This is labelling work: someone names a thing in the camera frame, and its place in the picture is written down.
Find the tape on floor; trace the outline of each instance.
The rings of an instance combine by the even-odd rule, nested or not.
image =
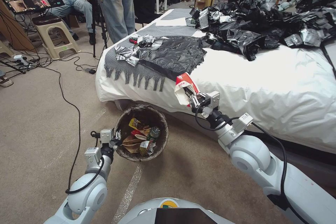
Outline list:
[[[90,122],[91,122],[90,126],[92,126],[93,124],[95,124],[95,123],[99,120],[99,118],[101,118],[105,113],[106,113],[106,109],[105,109],[105,108],[103,108],[101,111],[99,111],[98,114],[97,114],[93,119],[90,120]],[[82,130],[82,132],[80,133],[80,135],[82,136],[82,134],[84,134],[86,131],[87,131],[86,129]],[[73,139],[70,141],[70,143],[69,143],[63,150],[61,150],[61,151],[59,152],[59,154],[58,154],[56,157],[54,157],[54,158],[53,158],[53,159],[52,159],[46,166],[44,166],[43,168],[44,168],[44,169],[47,169],[47,168],[49,168],[51,165],[53,165],[57,160],[59,160],[59,159],[63,156],[64,152],[66,152],[67,150],[69,150],[70,147],[71,147],[71,145],[73,145],[74,142],[77,142],[77,141],[78,141],[78,136],[77,136],[76,138],[73,138]]]
[[[135,169],[133,177],[126,189],[125,195],[121,200],[121,203],[112,219],[111,224],[117,224],[121,220],[121,218],[123,218],[124,215],[126,214],[127,209],[133,198],[133,194],[138,187],[141,176],[142,176],[142,164],[139,164]]]

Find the black shoe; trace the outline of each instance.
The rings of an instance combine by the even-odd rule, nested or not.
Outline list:
[[[94,45],[96,43],[96,34],[95,33],[89,33],[89,43],[90,45]]]
[[[72,35],[72,38],[75,40],[75,41],[77,41],[77,40],[79,40],[79,37],[78,37],[78,35],[75,33],[74,35]]]

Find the yellow sticker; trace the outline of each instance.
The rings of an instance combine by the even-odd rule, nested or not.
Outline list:
[[[169,207],[178,207],[178,205],[173,201],[167,200],[164,201],[160,206],[160,208],[169,208]]]

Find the white bedsheet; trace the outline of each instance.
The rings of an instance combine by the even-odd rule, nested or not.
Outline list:
[[[113,74],[107,78],[105,55],[112,47],[104,51],[97,69],[96,89],[101,101],[141,100],[170,112],[192,114],[178,103],[172,80],[166,78],[163,92],[159,92],[153,91],[152,79],[144,90],[143,83],[140,88],[132,81],[125,85],[123,73],[117,81]],[[220,111],[230,117],[247,112],[276,137],[336,154],[336,80],[318,50],[280,46],[261,51],[252,62],[238,54],[205,50],[204,62],[191,78],[202,92],[220,92]]]

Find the sneaker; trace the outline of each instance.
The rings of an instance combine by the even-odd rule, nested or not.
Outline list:
[[[90,45],[94,45],[96,43],[96,34],[95,33],[89,33],[89,43]]]
[[[6,75],[0,76],[0,86],[6,88],[13,85],[14,82],[11,79],[8,79]]]
[[[75,33],[74,35],[72,35],[72,38],[75,40],[75,41],[77,41],[77,40],[79,40],[79,37],[78,37],[78,35]]]

